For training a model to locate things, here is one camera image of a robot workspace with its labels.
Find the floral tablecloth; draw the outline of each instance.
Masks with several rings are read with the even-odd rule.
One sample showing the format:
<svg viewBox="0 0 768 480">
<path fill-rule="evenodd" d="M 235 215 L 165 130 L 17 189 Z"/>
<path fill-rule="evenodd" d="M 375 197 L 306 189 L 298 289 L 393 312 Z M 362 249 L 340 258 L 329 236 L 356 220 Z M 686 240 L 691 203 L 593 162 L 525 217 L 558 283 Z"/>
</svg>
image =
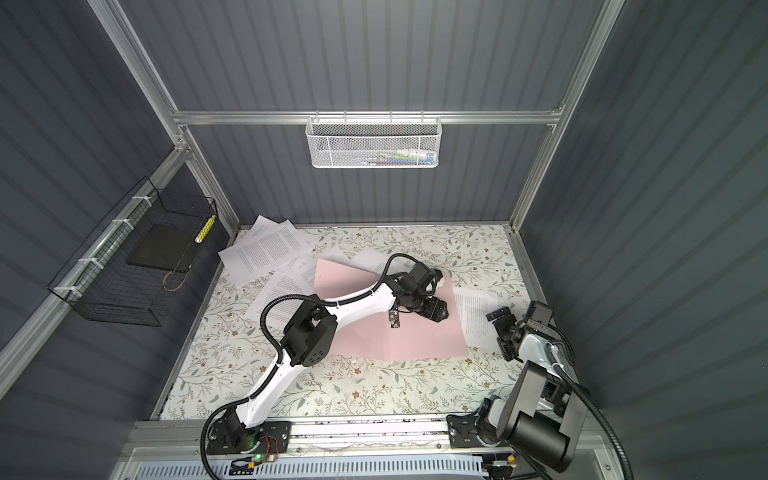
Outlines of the floral tablecloth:
<svg viewBox="0 0 768 480">
<path fill-rule="evenodd" d="M 450 272 L 456 286 L 496 293 L 515 315 L 530 301 L 500 225 L 305 231 L 317 239 L 316 255 L 334 246 L 348 257 L 365 247 L 408 253 Z M 204 418 L 245 396 L 261 377 L 275 352 L 257 322 L 243 315 L 267 279 L 237 288 L 222 272 L 161 419 Z M 328 355 L 298 377 L 270 416 L 466 412 L 492 393 L 509 393 L 522 365 L 496 352 L 468 350 L 465 358 L 405 362 Z"/>
</svg>

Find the yellow highlighter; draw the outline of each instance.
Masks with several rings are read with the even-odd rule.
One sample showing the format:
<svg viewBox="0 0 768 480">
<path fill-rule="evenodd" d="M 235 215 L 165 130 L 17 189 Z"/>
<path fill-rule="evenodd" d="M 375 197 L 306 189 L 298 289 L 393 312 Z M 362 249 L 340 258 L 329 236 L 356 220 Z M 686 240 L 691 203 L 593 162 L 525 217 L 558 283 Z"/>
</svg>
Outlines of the yellow highlighter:
<svg viewBox="0 0 768 480">
<path fill-rule="evenodd" d="M 212 215 L 205 223 L 205 226 L 203 226 L 203 229 L 200 230 L 200 232 L 197 234 L 197 237 L 195 237 L 195 243 L 203 243 L 203 239 L 205 239 L 205 236 L 208 235 L 208 232 L 210 232 L 210 228 L 214 225 L 215 221 L 216 215 Z"/>
</svg>

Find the pink paper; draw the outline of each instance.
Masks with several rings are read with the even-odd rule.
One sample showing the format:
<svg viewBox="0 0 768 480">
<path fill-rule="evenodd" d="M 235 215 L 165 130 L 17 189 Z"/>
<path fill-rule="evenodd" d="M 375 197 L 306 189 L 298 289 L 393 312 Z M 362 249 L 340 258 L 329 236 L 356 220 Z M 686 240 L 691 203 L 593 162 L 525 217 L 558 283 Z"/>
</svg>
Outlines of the pink paper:
<svg viewBox="0 0 768 480">
<path fill-rule="evenodd" d="M 386 312 L 375 313 L 337 331 L 329 353 L 384 361 L 467 356 L 451 278 L 444 278 L 435 296 L 448 304 L 447 319 L 436 323 L 416 313 L 400 313 L 400 327 L 393 329 Z M 320 298 L 344 296 L 378 279 L 374 273 L 319 259 L 315 293 Z"/>
</svg>

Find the floral pattern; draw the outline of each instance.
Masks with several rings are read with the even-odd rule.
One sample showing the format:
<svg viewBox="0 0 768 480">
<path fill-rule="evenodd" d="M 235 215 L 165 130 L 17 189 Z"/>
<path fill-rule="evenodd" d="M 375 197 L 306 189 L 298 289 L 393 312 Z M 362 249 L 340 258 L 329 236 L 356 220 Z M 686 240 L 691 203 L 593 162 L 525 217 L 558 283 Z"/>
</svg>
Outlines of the floral pattern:
<svg viewBox="0 0 768 480">
<path fill-rule="evenodd" d="M 515 315 L 530 299 L 502 226 L 320 228 L 314 254 L 338 246 L 348 257 L 365 247 L 403 252 L 450 272 L 456 286 L 496 293 Z M 241 231 L 238 240 L 245 231 Z M 268 276 L 235 287 L 218 281 L 162 419 L 199 419 L 242 398 L 274 356 L 257 322 L 244 317 Z M 497 352 L 468 349 L 466 358 L 382 362 L 328 355 L 307 369 L 273 407 L 272 417 L 468 412 L 490 394 L 508 393 L 521 370 Z"/>
</svg>

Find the metal beam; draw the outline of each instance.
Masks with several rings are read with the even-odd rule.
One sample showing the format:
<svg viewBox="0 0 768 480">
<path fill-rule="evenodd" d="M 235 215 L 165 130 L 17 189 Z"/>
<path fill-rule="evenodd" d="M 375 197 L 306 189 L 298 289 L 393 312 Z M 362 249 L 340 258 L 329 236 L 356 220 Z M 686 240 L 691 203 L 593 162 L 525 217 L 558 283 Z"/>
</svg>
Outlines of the metal beam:
<svg viewBox="0 0 768 480">
<path fill-rule="evenodd" d="M 177 125 L 174 120 L 172 113 L 178 110 L 176 103 L 165 87 L 160 74 L 157 73 L 149 54 L 144 50 L 144 46 L 120 6 L 120 2 L 118 0 L 88 0 L 88 4 L 128 66 L 128 70 L 131 71 L 139 84 L 139 88 L 144 92 L 144 96 L 147 97 L 147 101 L 152 106 L 157 118 L 160 119 L 168 136 L 175 144 L 182 141 L 191 146 L 194 156 L 187 162 L 187 167 L 194 175 L 203 193 L 216 201 L 221 223 L 230 235 L 234 235 L 240 228 L 240 221 L 237 219 L 232 204 L 216 180 L 205 156 L 197 143 L 194 142 L 192 134 Z"/>
<path fill-rule="evenodd" d="M 304 125 L 310 118 L 348 124 L 547 124 L 560 111 L 176 111 L 179 125 Z"/>
<path fill-rule="evenodd" d="M 550 134 L 545 138 L 545 142 L 536 157 L 531 173 L 525 181 L 525 186 L 523 186 L 523 191 L 520 193 L 520 198 L 515 205 L 515 210 L 512 212 L 512 216 L 509 219 L 509 223 L 515 231 L 520 230 L 520 227 L 525 220 L 525 216 L 528 215 L 528 210 L 530 210 L 531 204 L 533 204 L 536 192 L 541 186 L 541 181 L 544 180 L 544 175 L 547 173 L 549 164 L 552 162 L 552 158 L 554 158 L 554 155 L 558 150 L 565 129 L 568 128 L 568 124 L 571 122 L 571 118 L 578 106 L 578 102 L 581 100 L 584 89 L 587 87 L 589 77 L 592 75 L 594 66 L 597 64 L 598 58 L 600 58 L 600 53 L 603 51 L 605 42 L 608 40 L 608 35 L 611 33 L 623 6 L 624 0 L 605 0 L 603 2 L 603 6 L 592 27 L 587 44 L 584 46 L 584 50 L 581 53 L 574 74 L 568 84 L 568 89 L 565 91 L 560 121 L 552 128 Z"/>
<path fill-rule="evenodd" d="M 150 181 L 144 182 L 144 185 L 139 188 L 134 197 L 118 212 L 115 220 L 128 217 L 136 206 L 143 201 L 139 197 L 145 197 L 153 190 L 152 184 L 157 188 L 165 187 L 184 164 L 189 154 L 190 152 L 185 145 L 179 145 L 174 148 L 149 178 Z M 116 229 L 119 228 L 119 225 L 118 222 L 110 222 L 101 235 L 86 250 L 83 257 L 94 256 Z M 66 283 L 71 282 L 72 278 L 79 276 L 78 271 L 81 272 L 84 265 L 84 262 L 75 264 L 69 273 L 64 276 L 60 286 L 64 286 Z M 58 327 L 69 311 L 69 304 L 53 293 L 49 294 L 21 329 L 13 336 L 11 341 L 0 351 L 0 399 L 22 374 L 27 365 L 32 361 L 32 358 L 43 347 L 48 337 L 56 330 L 56 327 Z"/>
</svg>

